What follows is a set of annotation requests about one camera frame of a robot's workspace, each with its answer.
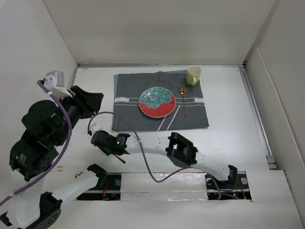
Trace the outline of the copper fork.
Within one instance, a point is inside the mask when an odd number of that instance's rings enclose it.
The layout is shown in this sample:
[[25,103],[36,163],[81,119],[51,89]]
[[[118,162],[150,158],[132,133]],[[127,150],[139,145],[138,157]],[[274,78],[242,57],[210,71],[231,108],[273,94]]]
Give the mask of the copper fork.
[[114,155],[118,160],[120,160],[123,164],[126,164],[126,161],[123,160],[120,156]]

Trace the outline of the red and teal plate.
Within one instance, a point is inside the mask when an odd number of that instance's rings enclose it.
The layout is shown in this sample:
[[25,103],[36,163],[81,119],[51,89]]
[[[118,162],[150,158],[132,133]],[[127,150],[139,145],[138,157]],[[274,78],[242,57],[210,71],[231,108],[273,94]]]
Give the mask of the red and teal plate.
[[140,110],[152,118],[162,118],[171,114],[176,107],[174,94],[163,87],[146,89],[139,97]]

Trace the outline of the grey striped cloth placemat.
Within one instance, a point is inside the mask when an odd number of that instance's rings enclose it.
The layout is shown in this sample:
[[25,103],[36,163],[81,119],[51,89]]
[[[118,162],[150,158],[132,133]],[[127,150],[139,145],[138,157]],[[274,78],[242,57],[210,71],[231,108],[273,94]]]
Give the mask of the grey striped cloth placemat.
[[[208,128],[209,122],[200,83],[190,86],[186,82],[186,71],[131,73],[114,76],[115,115],[112,119],[114,131],[174,131]],[[184,87],[187,118],[184,118],[183,100],[179,88]],[[176,99],[174,111],[162,118],[145,115],[139,108],[139,97],[148,88],[163,87],[170,90]]]

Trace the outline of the copper spoon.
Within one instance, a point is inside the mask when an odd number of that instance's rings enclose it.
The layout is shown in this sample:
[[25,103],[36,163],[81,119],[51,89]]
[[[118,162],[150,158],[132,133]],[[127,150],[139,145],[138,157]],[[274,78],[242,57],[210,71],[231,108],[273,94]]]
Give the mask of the copper spoon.
[[185,100],[184,100],[184,96],[186,94],[186,89],[183,86],[179,88],[179,94],[181,95],[182,100],[183,100],[183,112],[184,112],[184,118],[186,119],[187,118],[187,111],[186,111]]

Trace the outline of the pale yellow mug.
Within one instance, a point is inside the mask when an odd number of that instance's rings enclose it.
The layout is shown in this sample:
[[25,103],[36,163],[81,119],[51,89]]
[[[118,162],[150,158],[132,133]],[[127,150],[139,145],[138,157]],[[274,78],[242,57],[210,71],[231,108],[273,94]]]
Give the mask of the pale yellow mug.
[[189,66],[187,69],[186,82],[191,86],[195,86],[200,79],[201,73],[202,71],[199,66]]

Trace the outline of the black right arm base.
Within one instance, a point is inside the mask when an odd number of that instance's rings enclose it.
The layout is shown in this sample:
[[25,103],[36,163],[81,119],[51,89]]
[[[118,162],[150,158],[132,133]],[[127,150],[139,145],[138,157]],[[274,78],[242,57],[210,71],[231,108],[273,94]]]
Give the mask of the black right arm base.
[[245,171],[237,173],[236,181],[218,181],[205,173],[208,200],[252,200]]

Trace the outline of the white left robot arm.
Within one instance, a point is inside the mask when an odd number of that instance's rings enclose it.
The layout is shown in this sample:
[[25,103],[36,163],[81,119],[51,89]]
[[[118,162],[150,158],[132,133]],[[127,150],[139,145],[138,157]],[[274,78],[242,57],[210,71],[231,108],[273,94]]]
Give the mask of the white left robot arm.
[[26,130],[10,151],[13,193],[9,210],[0,219],[19,229],[47,229],[60,216],[62,207],[83,192],[106,185],[106,171],[90,165],[68,185],[43,192],[45,176],[59,163],[81,119],[100,110],[103,94],[73,86],[67,96],[49,92],[50,100],[34,103],[22,118]]

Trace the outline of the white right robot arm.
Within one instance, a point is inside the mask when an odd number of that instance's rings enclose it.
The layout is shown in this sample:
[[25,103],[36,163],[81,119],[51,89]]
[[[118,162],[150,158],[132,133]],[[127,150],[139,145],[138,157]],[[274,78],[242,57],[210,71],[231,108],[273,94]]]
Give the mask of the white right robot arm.
[[106,131],[90,130],[91,144],[98,147],[105,155],[154,154],[166,156],[179,168],[196,168],[212,175],[226,188],[231,188],[238,181],[237,168],[221,163],[201,153],[193,143],[177,132],[169,137],[143,138],[136,135],[110,135]]

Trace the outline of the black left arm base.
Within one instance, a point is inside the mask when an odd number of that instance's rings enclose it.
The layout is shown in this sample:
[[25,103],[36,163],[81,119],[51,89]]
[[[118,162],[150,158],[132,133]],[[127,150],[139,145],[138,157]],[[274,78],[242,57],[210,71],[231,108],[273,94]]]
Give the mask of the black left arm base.
[[77,197],[82,201],[117,201],[121,200],[122,175],[110,173],[102,187],[99,185],[91,188]]

